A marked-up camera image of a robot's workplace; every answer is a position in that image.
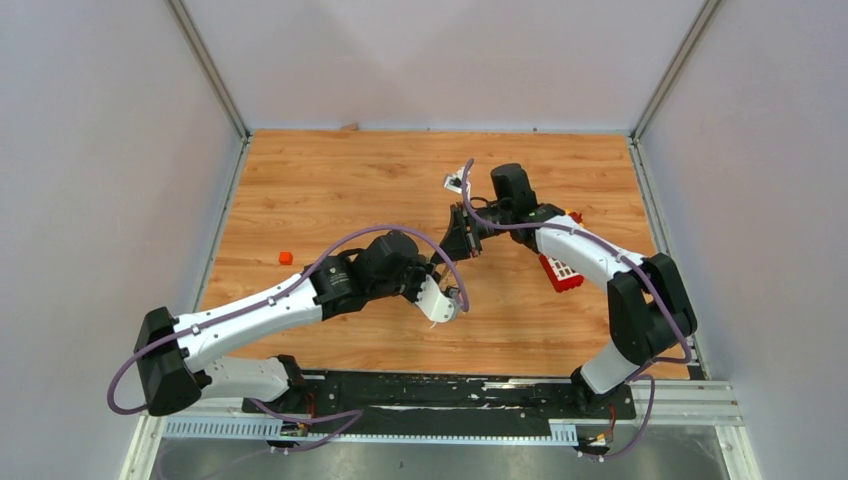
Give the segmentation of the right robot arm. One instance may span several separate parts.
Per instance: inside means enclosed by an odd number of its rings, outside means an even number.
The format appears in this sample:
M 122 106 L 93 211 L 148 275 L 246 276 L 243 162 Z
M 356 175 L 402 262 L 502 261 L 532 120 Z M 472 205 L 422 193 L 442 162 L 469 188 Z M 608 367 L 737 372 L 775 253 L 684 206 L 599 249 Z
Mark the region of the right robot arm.
M 611 392 L 656 362 L 666 351 L 683 349 L 680 362 L 691 359 L 686 340 L 698 323 L 675 261 L 667 254 L 641 255 L 602 239 L 578 216 L 538 201 L 528 175 L 518 163 L 490 173 L 495 198 L 476 206 L 470 168 L 448 174 L 445 189 L 461 199 L 451 207 L 440 247 L 453 261 L 478 256 L 482 242 L 503 233 L 539 256 L 549 280 L 561 285 L 570 271 L 597 286 L 607 298 L 610 339 L 571 375 L 571 403 L 584 417 L 596 417 L 611 403 Z

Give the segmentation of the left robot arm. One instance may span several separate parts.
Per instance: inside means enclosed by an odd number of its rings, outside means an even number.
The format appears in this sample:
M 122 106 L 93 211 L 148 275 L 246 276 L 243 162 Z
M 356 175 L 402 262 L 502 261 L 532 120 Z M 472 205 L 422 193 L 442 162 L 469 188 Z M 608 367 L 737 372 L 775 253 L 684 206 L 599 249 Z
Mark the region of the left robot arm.
M 271 288 L 223 306 L 177 316 L 156 308 L 144 316 L 134 349 L 142 409 L 167 416 L 200 400 L 245 397 L 296 412 L 307 389 L 290 358 L 247 360 L 232 357 L 232 351 L 389 297 L 406 299 L 433 323 L 449 322 L 461 310 L 461 293 L 458 286 L 441 288 L 415 241 L 390 230 L 365 248 L 330 253 Z

